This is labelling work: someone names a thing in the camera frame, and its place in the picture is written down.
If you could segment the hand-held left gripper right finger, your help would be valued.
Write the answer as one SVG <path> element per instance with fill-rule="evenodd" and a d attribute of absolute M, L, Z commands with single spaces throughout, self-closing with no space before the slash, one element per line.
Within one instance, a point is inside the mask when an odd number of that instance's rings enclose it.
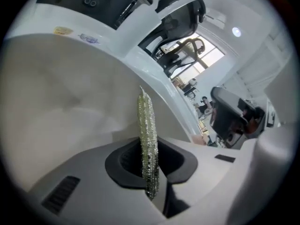
<path fill-rule="evenodd" d="M 281 187 L 297 150 L 297 125 L 285 124 L 245 141 L 240 150 L 196 145 L 175 139 L 198 167 L 176 197 L 189 207 L 160 225 L 245 225 Z"/>

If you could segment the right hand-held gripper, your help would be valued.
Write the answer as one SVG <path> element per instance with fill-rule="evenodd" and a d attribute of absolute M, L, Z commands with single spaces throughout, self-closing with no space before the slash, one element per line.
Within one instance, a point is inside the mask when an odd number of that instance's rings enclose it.
<path fill-rule="evenodd" d="M 257 138 L 263 131 L 281 126 L 269 99 L 263 109 L 222 87 L 213 87 L 210 96 L 213 101 L 210 126 L 226 148 L 240 149 L 246 139 Z"/>

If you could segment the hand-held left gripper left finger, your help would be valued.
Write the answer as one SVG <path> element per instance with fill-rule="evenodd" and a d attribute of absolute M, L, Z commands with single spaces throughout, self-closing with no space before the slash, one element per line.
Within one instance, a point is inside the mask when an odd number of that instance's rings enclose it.
<path fill-rule="evenodd" d="M 165 221 L 165 193 L 150 200 L 140 169 L 140 141 L 134 137 L 72 156 L 29 196 L 51 225 L 158 225 Z"/>

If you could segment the white air conditioner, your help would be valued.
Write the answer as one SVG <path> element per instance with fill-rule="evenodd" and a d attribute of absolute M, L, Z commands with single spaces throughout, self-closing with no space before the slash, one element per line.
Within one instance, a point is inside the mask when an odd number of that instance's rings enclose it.
<path fill-rule="evenodd" d="M 219 18 L 215 18 L 213 16 L 210 16 L 210 15 L 206 15 L 205 16 L 205 20 L 215 26 L 217 26 L 218 28 L 220 29 L 224 29 L 225 28 L 225 22 L 222 21 L 221 19 Z"/>

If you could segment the white ceramic laundry sink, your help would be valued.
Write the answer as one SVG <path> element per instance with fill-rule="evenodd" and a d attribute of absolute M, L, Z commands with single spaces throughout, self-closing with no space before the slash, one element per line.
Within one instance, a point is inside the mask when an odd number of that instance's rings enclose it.
<path fill-rule="evenodd" d="M 57 26 L 67 27 L 74 32 L 70 35 L 53 34 Z M 69 88 L 78 81 L 84 89 L 71 89 L 76 98 L 84 98 L 94 88 L 93 75 L 89 72 L 72 77 L 75 68 L 82 72 L 94 66 L 94 73 L 101 75 L 108 91 L 112 88 L 124 89 L 125 82 L 114 79 L 117 73 L 124 75 L 127 72 L 139 76 L 166 105 L 166 111 L 173 115 L 174 121 L 163 118 L 163 109 L 157 107 L 157 128 L 163 132 L 175 131 L 179 126 L 185 133 L 200 134 L 195 109 L 188 104 L 183 94 L 175 88 L 166 77 L 162 68 L 145 51 L 135 46 L 124 58 L 120 58 L 112 49 L 114 29 L 84 14 L 71 9 L 55 5 L 35 5 L 32 9 L 21 11 L 4 37 L 6 42 L 14 42 L 19 46 L 18 53 L 30 58 L 40 57 L 47 67 L 59 67 L 69 63 L 71 65 L 59 76 L 66 79 L 64 85 Z M 89 44 L 82 41 L 78 35 L 86 35 L 98 39 L 99 44 Z"/>

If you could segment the blue grey sticker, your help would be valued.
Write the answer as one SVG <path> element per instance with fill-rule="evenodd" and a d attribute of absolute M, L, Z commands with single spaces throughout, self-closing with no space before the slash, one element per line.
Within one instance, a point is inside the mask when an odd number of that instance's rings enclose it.
<path fill-rule="evenodd" d="M 84 34 L 84 33 L 79 34 L 78 37 L 79 37 L 82 41 L 84 41 L 84 42 L 86 42 L 86 43 L 89 43 L 89 44 L 99 44 L 99 41 L 98 41 L 97 38 L 92 37 L 92 36 L 89 36 L 89 35 L 86 35 L 86 34 Z"/>

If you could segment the yellow shield sticker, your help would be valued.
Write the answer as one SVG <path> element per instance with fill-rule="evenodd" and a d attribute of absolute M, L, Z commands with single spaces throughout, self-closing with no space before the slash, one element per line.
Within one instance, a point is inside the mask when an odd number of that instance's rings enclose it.
<path fill-rule="evenodd" d="M 70 28 L 57 26 L 57 27 L 54 28 L 53 34 L 56 34 L 56 35 L 70 35 L 73 32 L 74 31 Z"/>

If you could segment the window with dark frame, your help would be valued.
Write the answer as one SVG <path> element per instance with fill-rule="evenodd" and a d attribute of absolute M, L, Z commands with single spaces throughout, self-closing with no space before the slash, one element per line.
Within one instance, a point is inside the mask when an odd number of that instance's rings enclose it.
<path fill-rule="evenodd" d="M 183 82 L 187 82 L 188 80 L 197 77 L 200 73 L 215 64 L 225 55 L 218 47 L 198 33 L 194 33 L 187 38 L 178 40 L 173 46 L 171 46 L 170 50 L 178 48 L 180 44 L 189 38 L 197 38 L 198 40 L 195 42 L 197 48 L 204 46 L 205 49 L 203 52 L 197 55 L 196 59 L 194 59 L 192 57 L 194 55 L 193 45 L 192 43 L 187 43 L 178 52 L 179 59 L 184 66 L 176 69 L 171 75 L 171 79 L 178 77 Z"/>

